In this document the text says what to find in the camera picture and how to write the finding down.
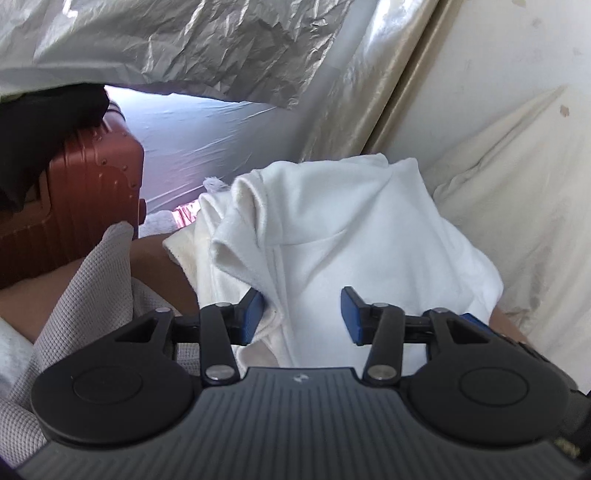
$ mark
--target person's leg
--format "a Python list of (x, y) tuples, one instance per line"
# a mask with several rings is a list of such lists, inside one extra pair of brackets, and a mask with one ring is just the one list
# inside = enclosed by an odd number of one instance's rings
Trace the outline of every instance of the person's leg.
[[(182, 314), (195, 314), (199, 311), (197, 297), (183, 270), (169, 259), (162, 247), (162, 241), (168, 235), (148, 236), (132, 242), (129, 255), (131, 275)], [(81, 263), (82, 260), (76, 260), (53, 272), (0, 290), (0, 317), (34, 342)]]
[(502, 333), (516, 342), (528, 343), (527, 337), (511, 323), (507, 315), (499, 310), (499, 307), (495, 307), (492, 311), (489, 326), (497, 333)]

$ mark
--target metal screw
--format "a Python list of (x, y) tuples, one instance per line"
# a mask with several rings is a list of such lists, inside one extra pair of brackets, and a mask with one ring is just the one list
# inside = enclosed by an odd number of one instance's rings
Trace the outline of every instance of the metal screw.
[(372, 365), (368, 368), (368, 375), (374, 380), (392, 380), (397, 374), (390, 365)]
[(235, 370), (230, 365), (212, 365), (205, 374), (212, 380), (228, 380), (232, 378)]

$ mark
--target red suitcase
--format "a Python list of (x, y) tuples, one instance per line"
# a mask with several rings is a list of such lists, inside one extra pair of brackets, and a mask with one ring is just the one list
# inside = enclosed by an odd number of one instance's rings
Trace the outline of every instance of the red suitcase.
[(111, 103), (100, 127), (64, 142), (22, 212), (0, 212), (0, 288), (84, 257), (113, 223), (137, 236), (143, 166), (144, 149)]

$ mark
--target white towel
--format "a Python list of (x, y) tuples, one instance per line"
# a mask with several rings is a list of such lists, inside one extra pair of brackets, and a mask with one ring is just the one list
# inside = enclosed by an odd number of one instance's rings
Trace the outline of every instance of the white towel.
[[(355, 367), (340, 291), (418, 315), (434, 307), (487, 322), (502, 293), (492, 263), (438, 214), (415, 159), (381, 155), (338, 162), (277, 162), (238, 177), (229, 192), (200, 197), (197, 221), (164, 246), (204, 306), (238, 301), (253, 286), (268, 308), (241, 369)], [(403, 373), (425, 362), (405, 345)]]

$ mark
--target ribbed gray surface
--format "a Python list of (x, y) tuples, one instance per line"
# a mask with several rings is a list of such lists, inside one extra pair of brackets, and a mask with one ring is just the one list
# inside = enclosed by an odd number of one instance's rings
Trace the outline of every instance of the ribbed gray surface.
[(177, 428), (143, 445), (99, 453), (50, 443), (20, 469), (30, 480), (570, 480), (579, 473), (549, 443), (487, 452), (439, 438), (396, 392), (363, 387), (349, 369), (251, 369), (238, 385), (205, 391)]

